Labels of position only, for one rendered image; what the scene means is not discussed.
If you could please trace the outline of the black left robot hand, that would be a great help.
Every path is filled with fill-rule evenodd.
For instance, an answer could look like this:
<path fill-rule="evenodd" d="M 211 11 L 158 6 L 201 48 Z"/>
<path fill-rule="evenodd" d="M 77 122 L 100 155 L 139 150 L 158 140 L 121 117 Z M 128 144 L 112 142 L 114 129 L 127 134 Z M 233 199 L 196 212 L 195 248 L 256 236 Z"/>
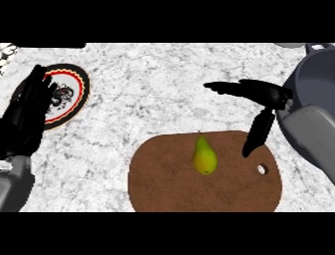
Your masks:
<path fill-rule="evenodd" d="M 0 160 L 16 155 L 31 156 L 38 150 L 46 114 L 57 88 L 46 72 L 47 68 L 41 65 L 34 67 L 19 99 L 10 103 L 0 118 Z"/>

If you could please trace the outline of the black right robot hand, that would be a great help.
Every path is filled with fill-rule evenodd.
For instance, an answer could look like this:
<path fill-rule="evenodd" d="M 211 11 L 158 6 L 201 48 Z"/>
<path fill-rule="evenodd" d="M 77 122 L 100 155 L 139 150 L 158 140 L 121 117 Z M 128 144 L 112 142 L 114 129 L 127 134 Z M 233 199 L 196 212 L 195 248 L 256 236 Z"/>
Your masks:
<path fill-rule="evenodd" d="M 256 116 L 242 147 L 242 156 L 248 157 L 253 151 L 264 145 L 272 124 L 273 111 L 282 111 L 292 99 L 292 90 L 258 80 L 239 80 L 235 82 L 208 82 L 204 84 L 220 95 L 242 97 L 264 106 Z"/>

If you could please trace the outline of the dark grey pot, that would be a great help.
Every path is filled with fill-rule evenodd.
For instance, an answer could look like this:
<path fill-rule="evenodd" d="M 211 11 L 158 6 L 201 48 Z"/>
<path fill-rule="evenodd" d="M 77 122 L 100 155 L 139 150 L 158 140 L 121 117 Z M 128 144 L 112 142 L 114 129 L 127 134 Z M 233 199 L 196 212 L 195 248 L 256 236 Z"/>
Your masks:
<path fill-rule="evenodd" d="M 287 111 L 292 113 L 300 108 L 315 105 L 335 119 L 335 46 L 331 43 L 307 43 L 304 48 L 306 57 L 297 64 L 292 74 L 284 83 L 284 88 L 292 90 L 292 100 Z M 279 116 L 278 123 L 292 148 L 318 167 L 304 149 L 291 141 Z"/>

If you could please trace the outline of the green yellow pear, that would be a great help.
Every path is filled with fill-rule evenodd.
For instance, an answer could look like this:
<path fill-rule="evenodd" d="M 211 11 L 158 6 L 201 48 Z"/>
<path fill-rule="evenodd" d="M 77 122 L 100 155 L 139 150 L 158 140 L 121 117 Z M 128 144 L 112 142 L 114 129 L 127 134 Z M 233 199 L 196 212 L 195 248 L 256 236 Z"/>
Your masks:
<path fill-rule="evenodd" d="M 217 155 L 202 134 L 195 141 L 192 164 L 193 169 L 204 175 L 210 175 L 216 171 Z"/>

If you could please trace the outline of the brown wooden cutting board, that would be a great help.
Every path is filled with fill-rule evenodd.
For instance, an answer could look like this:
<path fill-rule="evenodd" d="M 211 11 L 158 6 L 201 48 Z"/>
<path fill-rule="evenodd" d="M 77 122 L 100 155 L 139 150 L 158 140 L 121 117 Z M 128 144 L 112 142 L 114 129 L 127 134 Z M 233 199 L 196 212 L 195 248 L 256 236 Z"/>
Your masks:
<path fill-rule="evenodd" d="M 217 153 L 210 175 L 192 166 L 193 133 L 162 134 L 140 145 L 128 176 L 134 210 L 272 212 L 282 181 L 269 148 L 261 146 L 242 156 L 244 131 L 213 131 L 202 136 Z"/>

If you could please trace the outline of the white plate with red rim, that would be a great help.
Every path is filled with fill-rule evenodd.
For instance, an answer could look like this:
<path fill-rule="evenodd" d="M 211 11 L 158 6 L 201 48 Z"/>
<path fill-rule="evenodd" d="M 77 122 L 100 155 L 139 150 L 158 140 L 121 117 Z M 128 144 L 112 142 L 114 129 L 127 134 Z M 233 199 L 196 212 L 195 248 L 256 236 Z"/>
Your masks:
<path fill-rule="evenodd" d="M 84 107 L 91 83 L 85 70 L 74 64 L 50 65 L 46 75 L 57 84 L 46 115 L 46 129 L 53 129 L 74 118 Z"/>

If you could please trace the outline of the pale grey object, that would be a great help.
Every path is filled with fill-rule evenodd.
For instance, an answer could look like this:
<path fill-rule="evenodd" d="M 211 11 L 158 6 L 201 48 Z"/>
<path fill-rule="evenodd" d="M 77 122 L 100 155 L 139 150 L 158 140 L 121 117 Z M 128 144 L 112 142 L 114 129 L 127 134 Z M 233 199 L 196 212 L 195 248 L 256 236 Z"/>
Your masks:
<path fill-rule="evenodd" d="M 306 45 L 306 43 L 273 43 L 273 44 L 287 49 L 300 48 Z"/>

